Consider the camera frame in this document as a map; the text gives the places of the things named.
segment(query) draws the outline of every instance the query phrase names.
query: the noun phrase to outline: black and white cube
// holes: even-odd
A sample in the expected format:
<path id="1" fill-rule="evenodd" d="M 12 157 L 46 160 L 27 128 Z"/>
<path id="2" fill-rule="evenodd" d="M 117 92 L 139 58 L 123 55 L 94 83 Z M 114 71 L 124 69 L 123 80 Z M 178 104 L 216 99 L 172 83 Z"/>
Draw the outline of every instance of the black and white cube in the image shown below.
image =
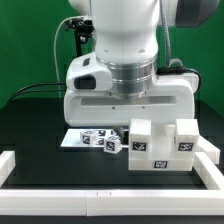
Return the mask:
<path id="1" fill-rule="evenodd" d="M 122 144 L 119 136 L 110 136 L 104 140 L 104 152 L 117 154 L 122 150 Z"/>
<path id="2" fill-rule="evenodd" d="M 129 159 L 140 159 L 151 152 L 151 120 L 132 119 L 129 130 Z"/>
<path id="3" fill-rule="evenodd" d="M 194 153 L 199 136 L 196 119 L 177 119 L 174 138 L 175 151 L 177 153 Z"/>
<path id="4" fill-rule="evenodd" d="M 92 130 L 81 132 L 80 143 L 89 146 L 96 145 L 98 143 L 98 133 Z"/>

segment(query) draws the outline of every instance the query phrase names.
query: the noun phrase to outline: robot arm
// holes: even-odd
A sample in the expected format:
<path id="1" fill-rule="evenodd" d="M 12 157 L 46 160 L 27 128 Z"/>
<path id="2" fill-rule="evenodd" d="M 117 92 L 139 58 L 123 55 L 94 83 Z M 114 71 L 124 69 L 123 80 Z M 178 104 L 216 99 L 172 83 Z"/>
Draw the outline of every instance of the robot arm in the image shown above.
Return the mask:
<path id="1" fill-rule="evenodd" d="M 81 15 L 91 14 L 91 0 L 69 2 Z M 178 28 L 199 27 L 214 14 L 219 2 L 220 0 L 165 0 L 168 25 Z"/>

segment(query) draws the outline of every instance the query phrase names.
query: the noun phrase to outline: white block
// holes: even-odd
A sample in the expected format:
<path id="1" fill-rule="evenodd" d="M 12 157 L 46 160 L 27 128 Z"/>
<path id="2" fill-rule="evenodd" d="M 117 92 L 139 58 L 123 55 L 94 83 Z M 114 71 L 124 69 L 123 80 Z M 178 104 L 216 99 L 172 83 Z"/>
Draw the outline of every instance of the white block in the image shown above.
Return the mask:
<path id="1" fill-rule="evenodd" d="M 119 136 L 113 135 L 104 140 L 104 152 L 117 154 L 122 150 Z"/>
<path id="2" fill-rule="evenodd" d="M 96 145 L 98 143 L 98 133 L 92 130 L 81 132 L 80 143 L 89 146 Z"/>
<path id="3" fill-rule="evenodd" d="M 194 159 L 129 159 L 129 170 L 191 171 Z"/>
<path id="4" fill-rule="evenodd" d="M 199 137 L 196 152 L 204 152 L 214 164 L 219 164 L 220 150 L 203 137 Z"/>
<path id="5" fill-rule="evenodd" d="M 129 150 L 139 153 L 151 151 L 151 121 L 132 119 L 129 129 Z"/>
<path id="6" fill-rule="evenodd" d="M 208 190 L 224 190 L 224 177 L 204 152 L 196 152 L 194 168 Z"/>
<path id="7" fill-rule="evenodd" d="M 15 167 L 15 154 L 13 151 L 4 151 L 0 155 L 0 187 L 6 181 Z"/>
<path id="8" fill-rule="evenodd" d="M 87 216 L 223 214 L 222 191 L 117 190 L 87 198 Z"/>
<path id="9" fill-rule="evenodd" d="M 198 122 L 196 119 L 177 119 L 175 144 L 177 152 L 192 152 L 199 139 Z"/>

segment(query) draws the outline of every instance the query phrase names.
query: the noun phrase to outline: green wall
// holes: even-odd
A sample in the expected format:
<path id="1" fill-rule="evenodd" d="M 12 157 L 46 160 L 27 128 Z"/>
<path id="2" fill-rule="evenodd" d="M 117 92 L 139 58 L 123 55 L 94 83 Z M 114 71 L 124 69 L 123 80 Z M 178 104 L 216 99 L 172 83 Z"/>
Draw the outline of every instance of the green wall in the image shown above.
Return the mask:
<path id="1" fill-rule="evenodd" d="M 19 88 L 38 82 L 56 81 L 53 40 L 59 23 L 77 15 L 68 0 L 0 1 L 0 107 Z M 197 98 L 224 116 L 224 1 L 216 14 L 198 29 L 170 30 L 173 57 L 202 74 Z M 158 63 L 164 64 L 161 29 Z M 84 47 L 89 52 L 90 45 Z M 61 79 L 76 55 L 73 33 L 62 31 L 58 39 Z M 53 94 L 32 95 L 57 97 Z"/>

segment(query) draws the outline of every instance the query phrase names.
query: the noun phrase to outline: black tabletop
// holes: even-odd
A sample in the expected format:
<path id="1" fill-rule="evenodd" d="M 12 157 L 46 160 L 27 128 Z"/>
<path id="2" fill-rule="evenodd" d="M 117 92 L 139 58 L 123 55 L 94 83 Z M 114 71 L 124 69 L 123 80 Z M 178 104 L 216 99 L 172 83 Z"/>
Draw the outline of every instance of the black tabletop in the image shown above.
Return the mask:
<path id="1" fill-rule="evenodd" d="M 224 118 L 196 101 L 200 134 L 224 150 Z M 3 189 L 206 189 L 192 172 L 128 171 L 128 153 L 60 147 L 68 126 L 63 100 L 19 99 L 0 110 L 0 152 L 14 150 L 16 168 Z M 224 172 L 224 158 L 218 168 Z M 222 217 L 0 217 L 0 223 L 223 223 Z"/>

